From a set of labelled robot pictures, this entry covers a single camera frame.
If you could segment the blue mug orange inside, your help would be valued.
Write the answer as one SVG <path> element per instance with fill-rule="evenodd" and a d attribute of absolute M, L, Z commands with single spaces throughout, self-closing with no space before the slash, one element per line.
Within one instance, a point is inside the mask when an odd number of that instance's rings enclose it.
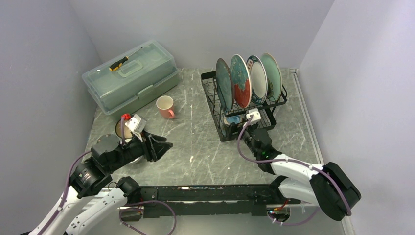
<path fill-rule="evenodd" d="M 231 117 L 224 117 L 224 123 L 226 125 L 239 124 L 243 118 L 240 115 L 231 116 Z"/>

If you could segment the black wire dish rack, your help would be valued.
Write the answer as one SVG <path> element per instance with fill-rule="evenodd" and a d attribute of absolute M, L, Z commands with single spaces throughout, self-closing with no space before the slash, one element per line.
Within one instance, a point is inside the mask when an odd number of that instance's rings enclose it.
<path fill-rule="evenodd" d="M 266 130 L 272 130 L 276 125 L 276 120 L 273 114 L 274 110 L 277 106 L 284 105 L 287 102 L 287 90 L 285 87 L 282 87 L 281 96 L 278 100 L 274 98 L 267 98 L 261 105 L 250 103 L 246 108 L 241 108 L 237 103 L 235 103 L 232 109 L 226 113 L 222 109 L 221 102 L 217 94 L 215 71 L 202 73 L 201 85 L 204 89 L 209 110 L 221 142 L 236 139 L 242 129 L 243 123 L 229 123 L 228 119 L 230 117 L 237 117 L 239 120 L 242 120 L 245 118 L 245 115 L 249 110 L 258 109 L 261 115 L 261 120 L 258 121 L 257 126 L 259 128 L 265 128 Z"/>

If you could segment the light blue flower plate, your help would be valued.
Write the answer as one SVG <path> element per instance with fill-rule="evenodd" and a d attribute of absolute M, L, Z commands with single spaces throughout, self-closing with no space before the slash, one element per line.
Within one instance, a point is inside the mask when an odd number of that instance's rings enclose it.
<path fill-rule="evenodd" d="M 269 53 L 262 54 L 260 60 L 264 66 L 268 79 L 267 98 L 277 102 L 282 93 L 282 76 L 280 68 L 275 58 Z"/>

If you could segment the red teal flower plate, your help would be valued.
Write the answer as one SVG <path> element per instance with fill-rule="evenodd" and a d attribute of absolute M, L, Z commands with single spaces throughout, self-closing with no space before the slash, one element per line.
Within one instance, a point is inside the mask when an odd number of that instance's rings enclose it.
<path fill-rule="evenodd" d="M 232 56 L 230 72 L 234 86 L 234 99 L 241 108 L 246 108 L 252 97 L 251 77 L 245 60 L 239 54 Z"/>

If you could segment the dark blue speckled plate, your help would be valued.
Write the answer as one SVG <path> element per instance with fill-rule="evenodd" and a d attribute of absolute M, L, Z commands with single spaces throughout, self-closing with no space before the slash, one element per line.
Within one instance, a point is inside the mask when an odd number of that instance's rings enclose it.
<path fill-rule="evenodd" d="M 215 76 L 219 101 L 224 112 L 228 113 L 232 109 L 234 103 L 234 88 L 230 69 L 222 58 L 219 58 L 216 62 Z"/>

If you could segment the red teal rimmed plate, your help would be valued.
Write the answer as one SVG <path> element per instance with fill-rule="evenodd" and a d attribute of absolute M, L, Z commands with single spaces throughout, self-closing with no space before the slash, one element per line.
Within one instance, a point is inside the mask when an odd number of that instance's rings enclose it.
<path fill-rule="evenodd" d="M 246 64 L 252 85 L 251 101 L 254 104 L 261 105 L 265 102 L 268 93 L 268 79 L 264 65 L 259 57 L 255 55 L 251 55 Z"/>

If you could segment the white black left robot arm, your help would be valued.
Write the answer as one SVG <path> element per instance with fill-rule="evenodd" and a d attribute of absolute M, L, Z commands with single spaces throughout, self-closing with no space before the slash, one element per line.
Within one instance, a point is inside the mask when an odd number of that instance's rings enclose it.
<path fill-rule="evenodd" d="M 166 138 L 144 132 L 122 145 L 117 135 L 103 135 L 91 147 L 84 162 L 74 162 L 68 172 L 64 192 L 31 235 L 81 235 L 112 210 L 124 204 L 133 206 L 142 200 L 141 187 L 131 177 L 121 178 L 104 198 L 81 211 L 113 179 L 111 174 L 139 157 L 159 160 L 173 144 Z"/>

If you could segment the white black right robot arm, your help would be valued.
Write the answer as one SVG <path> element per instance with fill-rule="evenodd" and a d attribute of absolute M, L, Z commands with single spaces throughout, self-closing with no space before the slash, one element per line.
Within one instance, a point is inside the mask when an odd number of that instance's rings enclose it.
<path fill-rule="evenodd" d="M 291 158 L 273 148 L 265 129 L 242 130 L 237 137 L 237 148 L 242 141 L 254 158 L 250 159 L 243 153 L 240 156 L 256 163 L 262 171 L 277 176 L 269 191 L 275 203 L 298 199 L 317 206 L 329 218 L 341 221 L 351 216 L 351 209 L 362 198 L 360 191 L 336 163 L 311 164 Z"/>

